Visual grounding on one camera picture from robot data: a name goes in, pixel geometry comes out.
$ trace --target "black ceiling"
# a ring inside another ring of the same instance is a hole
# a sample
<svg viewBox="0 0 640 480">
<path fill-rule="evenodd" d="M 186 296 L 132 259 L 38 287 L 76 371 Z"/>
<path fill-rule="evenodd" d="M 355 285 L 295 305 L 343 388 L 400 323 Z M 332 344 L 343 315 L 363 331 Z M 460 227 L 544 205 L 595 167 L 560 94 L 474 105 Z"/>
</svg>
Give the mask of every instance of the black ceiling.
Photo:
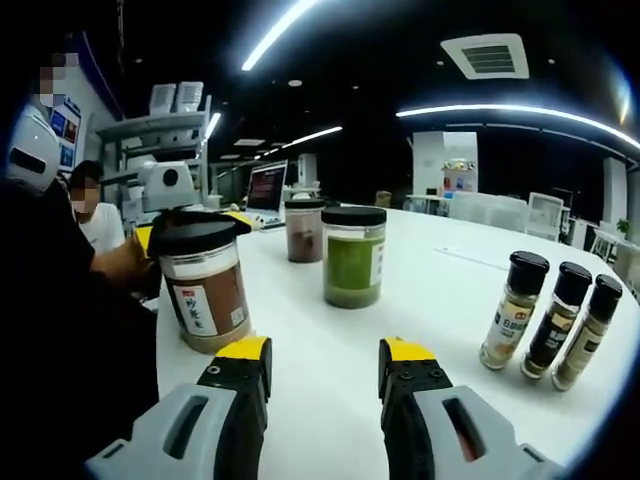
<svg viewBox="0 0 640 480">
<path fill-rule="evenodd" d="M 570 111 L 638 137 L 637 120 L 620 126 L 613 80 L 623 71 L 633 90 L 640 85 L 638 25 L 628 1 L 319 0 L 243 72 L 253 48 L 295 1 L 124 0 L 121 47 L 113 0 L 100 7 L 88 36 L 127 116 L 147 113 L 153 84 L 204 82 L 223 113 L 210 161 L 265 148 L 234 147 L 239 138 L 270 145 L 337 125 L 360 132 L 363 141 L 368 127 L 376 135 L 387 127 L 402 135 L 425 125 L 401 122 L 395 112 L 459 103 Z M 518 33 L 531 78 L 465 79 L 440 42 L 483 33 Z M 292 79 L 302 86 L 288 86 Z"/>
</svg>

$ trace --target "spice jar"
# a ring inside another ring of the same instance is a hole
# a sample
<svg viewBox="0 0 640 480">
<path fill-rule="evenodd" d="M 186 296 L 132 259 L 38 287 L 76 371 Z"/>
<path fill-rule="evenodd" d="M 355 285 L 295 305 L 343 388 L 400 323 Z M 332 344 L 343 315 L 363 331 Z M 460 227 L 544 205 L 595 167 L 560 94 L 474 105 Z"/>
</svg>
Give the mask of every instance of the spice jar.
<svg viewBox="0 0 640 480">
<path fill-rule="evenodd" d="M 564 358 L 551 372 L 551 379 L 558 390 L 569 390 L 578 380 L 607 333 L 621 296 L 622 287 L 616 280 L 608 275 L 596 277 L 587 314 Z"/>
<path fill-rule="evenodd" d="M 331 207 L 324 223 L 324 298 L 336 307 L 367 307 L 380 297 L 387 212 Z"/>
<path fill-rule="evenodd" d="M 306 198 L 284 202 L 289 261 L 313 263 L 322 260 L 324 200 Z"/>
<path fill-rule="evenodd" d="M 487 338 L 480 347 L 480 361 L 492 370 L 504 368 L 511 360 L 549 271 L 549 262 L 535 253 L 514 252 L 509 260 L 511 268 L 504 295 Z"/>
<path fill-rule="evenodd" d="M 537 380 L 547 371 L 569 335 L 589 285 L 588 270 L 571 262 L 560 264 L 551 305 L 520 364 L 525 376 Z"/>
<path fill-rule="evenodd" d="M 157 235 L 155 247 L 191 348 L 215 353 L 250 332 L 234 223 L 169 228 Z"/>
</svg>

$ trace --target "spice bottle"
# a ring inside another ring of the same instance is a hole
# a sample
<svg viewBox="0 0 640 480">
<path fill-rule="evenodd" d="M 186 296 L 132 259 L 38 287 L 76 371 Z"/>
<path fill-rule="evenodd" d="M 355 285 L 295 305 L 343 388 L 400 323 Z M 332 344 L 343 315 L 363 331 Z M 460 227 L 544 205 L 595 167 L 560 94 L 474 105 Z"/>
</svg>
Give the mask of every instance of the spice bottle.
<svg viewBox="0 0 640 480">
<path fill-rule="evenodd" d="M 560 264 L 551 305 L 520 364 L 525 376 L 537 380 L 547 371 L 569 335 L 589 285 L 588 270 L 571 262 Z"/>
<path fill-rule="evenodd" d="M 538 301 L 549 262 L 540 255 L 518 251 L 511 254 L 511 268 L 487 338 L 480 348 L 480 361 L 492 370 L 511 360 Z"/>
<path fill-rule="evenodd" d="M 589 308 L 562 361 L 551 372 L 558 390 L 569 390 L 585 369 L 607 332 L 622 296 L 620 284 L 608 275 L 598 275 Z"/>
</svg>

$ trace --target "led strip light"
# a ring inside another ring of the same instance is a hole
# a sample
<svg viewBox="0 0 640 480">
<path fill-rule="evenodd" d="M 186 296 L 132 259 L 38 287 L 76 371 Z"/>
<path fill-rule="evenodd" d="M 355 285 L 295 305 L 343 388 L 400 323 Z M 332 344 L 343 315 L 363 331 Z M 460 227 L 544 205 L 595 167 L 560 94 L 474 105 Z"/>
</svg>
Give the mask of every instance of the led strip light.
<svg viewBox="0 0 640 480">
<path fill-rule="evenodd" d="M 209 120 L 209 125 L 207 125 L 207 130 L 204 132 L 204 138 L 202 139 L 202 143 L 209 140 L 209 137 L 215 131 L 216 127 L 218 126 L 218 122 L 220 122 L 221 118 L 222 118 L 222 114 L 218 112 L 214 113 L 211 116 L 211 120 Z"/>
<path fill-rule="evenodd" d="M 314 133 L 314 134 L 311 134 L 311 135 L 307 135 L 306 137 L 298 138 L 297 140 L 294 140 L 291 143 L 287 143 L 286 145 L 284 145 L 284 146 L 282 146 L 280 148 L 274 148 L 273 150 L 268 151 L 264 155 L 256 155 L 255 157 L 253 157 L 253 159 L 254 160 L 260 160 L 262 157 L 266 157 L 268 155 L 271 155 L 272 153 L 276 153 L 276 152 L 278 152 L 280 150 L 284 150 L 285 148 L 289 148 L 289 147 L 292 147 L 294 145 L 298 145 L 300 143 L 308 142 L 309 140 L 313 140 L 314 138 L 322 137 L 324 135 L 329 135 L 330 133 L 339 132 L 340 130 L 342 130 L 342 127 L 333 127 L 333 128 L 329 128 L 327 130 L 322 130 L 321 132 Z"/>
<path fill-rule="evenodd" d="M 418 108 L 415 110 L 404 110 L 396 113 L 396 117 L 412 117 L 414 115 L 424 115 L 429 113 L 440 113 L 440 112 L 457 112 L 457 111 L 465 111 L 465 110 L 504 110 L 511 112 L 526 112 L 526 113 L 539 113 L 541 115 L 551 115 L 553 117 L 565 118 L 567 120 L 573 120 L 574 122 L 583 123 L 585 125 L 589 125 L 591 127 L 595 127 L 598 130 L 602 130 L 603 132 L 607 132 L 614 137 L 619 138 L 623 142 L 628 143 L 632 147 L 640 150 L 640 142 L 630 137 L 629 135 L 622 133 L 615 128 L 612 128 L 604 123 L 596 122 L 595 120 L 591 120 L 589 118 L 580 117 L 579 115 L 574 115 L 572 113 L 561 112 L 559 110 L 551 110 L 549 108 L 541 108 L 541 107 L 528 107 L 525 105 L 501 105 L 501 104 L 478 104 L 478 105 L 447 105 L 442 107 L 428 107 L 428 108 Z"/>
<path fill-rule="evenodd" d="M 271 30 L 260 41 L 258 46 L 251 52 L 247 61 L 242 65 L 242 70 L 245 72 L 250 71 L 255 67 L 258 60 L 264 55 L 264 53 L 271 48 L 278 38 L 304 13 L 306 13 L 311 7 L 313 7 L 318 0 L 298 0 L 296 4 L 285 13 L 278 23 L 276 23 Z"/>
</svg>

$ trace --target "white shirt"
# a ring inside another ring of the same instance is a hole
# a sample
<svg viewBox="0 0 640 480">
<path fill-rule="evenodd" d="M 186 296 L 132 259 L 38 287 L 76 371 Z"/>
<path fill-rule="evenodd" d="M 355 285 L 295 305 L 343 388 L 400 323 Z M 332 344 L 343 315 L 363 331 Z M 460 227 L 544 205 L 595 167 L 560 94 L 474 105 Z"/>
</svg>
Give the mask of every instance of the white shirt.
<svg viewBox="0 0 640 480">
<path fill-rule="evenodd" d="M 124 243 L 120 213 L 112 203 L 98 203 L 91 220 L 87 223 L 78 222 L 78 225 L 96 254 L 108 252 Z"/>
</svg>

